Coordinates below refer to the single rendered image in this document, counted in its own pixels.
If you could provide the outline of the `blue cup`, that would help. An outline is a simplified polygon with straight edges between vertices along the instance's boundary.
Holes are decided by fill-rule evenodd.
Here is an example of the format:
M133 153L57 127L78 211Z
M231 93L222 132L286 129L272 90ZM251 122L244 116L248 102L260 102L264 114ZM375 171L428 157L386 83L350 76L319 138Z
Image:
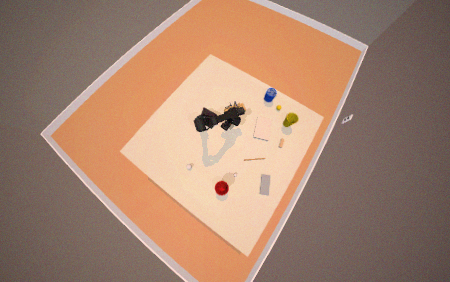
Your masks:
M265 93L265 101L272 102L274 97L276 96L277 91L274 88L268 88Z

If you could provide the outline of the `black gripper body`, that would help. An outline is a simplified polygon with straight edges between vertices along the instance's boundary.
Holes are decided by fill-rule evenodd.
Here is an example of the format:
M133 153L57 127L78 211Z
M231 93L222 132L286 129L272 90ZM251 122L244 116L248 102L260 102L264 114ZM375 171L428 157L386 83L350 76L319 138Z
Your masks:
M227 120L226 123L221 124L221 128L227 131L229 129L229 125L232 122L232 120Z

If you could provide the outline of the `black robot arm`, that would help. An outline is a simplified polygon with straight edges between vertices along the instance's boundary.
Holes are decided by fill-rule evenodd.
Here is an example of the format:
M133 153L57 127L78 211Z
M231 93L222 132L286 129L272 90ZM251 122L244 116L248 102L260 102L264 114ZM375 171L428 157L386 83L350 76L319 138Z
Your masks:
M231 124L234 124L235 126L239 126L240 122L241 122L241 117L240 115L245 114L245 109L244 107L231 107L229 110L225 111L224 114L218 115L218 116L213 116L213 117L209 117L205 114L203 115L199 115L196 116L197 118L195 118L194 124L195 124L195 128L196 131L198 132L203 132L203 131L207 131L209 130L212 126L217 125L218 123L225 121L225 120L232 120ZM211 121L211 126L206 129L206 124L209 123L209 120Z

